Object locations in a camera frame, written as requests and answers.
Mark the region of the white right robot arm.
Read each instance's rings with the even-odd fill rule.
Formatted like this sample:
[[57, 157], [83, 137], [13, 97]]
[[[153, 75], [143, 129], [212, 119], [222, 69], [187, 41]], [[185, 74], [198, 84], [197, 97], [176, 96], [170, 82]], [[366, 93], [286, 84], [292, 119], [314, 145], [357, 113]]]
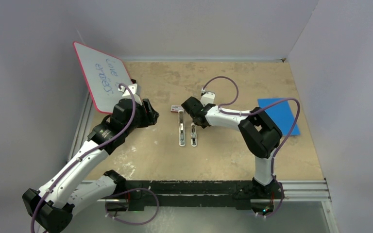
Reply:
[[253, 115], [260, 107], [243, 112], [224, 110], [213, 103], [204, 105], [195, 97], [188, 98], [181, 106], [197, 126], [224, 127], [240, 132], [248, 150], [255, 156], [254, 193], [264, 198], [272, 192], [272, 157], [283, 134], [266, 112]]

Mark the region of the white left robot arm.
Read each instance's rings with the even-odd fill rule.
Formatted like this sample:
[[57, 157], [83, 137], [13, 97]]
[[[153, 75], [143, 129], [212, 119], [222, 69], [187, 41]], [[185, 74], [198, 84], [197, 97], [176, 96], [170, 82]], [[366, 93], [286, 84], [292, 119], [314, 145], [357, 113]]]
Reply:
[[79, 189], [84, 178], [112, 152], [121, 146], [135, 129], [157, 123], [159, 113], [149, 99], [121, 99], [112, 114], [107, 115], [88, 135], [79, 151], [47, 183], [38, 190], [27, 189], [22, 200], [32, 220], [30, 231], [39, 224], [46, 233], [60, 233], [73, 217], [90, 204], [102, 198], [121, 198], [132, 192], [146, 191], [159, 200], [156, 194], [144, 187], [128, 186], [126, 179], [113, 170], [98, 180]]

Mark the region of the white stapler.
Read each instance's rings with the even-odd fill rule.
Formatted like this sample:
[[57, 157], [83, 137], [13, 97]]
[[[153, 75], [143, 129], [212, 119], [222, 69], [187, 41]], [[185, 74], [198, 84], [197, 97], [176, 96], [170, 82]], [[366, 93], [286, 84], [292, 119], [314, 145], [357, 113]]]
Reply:
[[179, 133], [179, 146], [185, 146], [185, 124], [184, 124], [184, 110], [178, 111], [178, 133]]

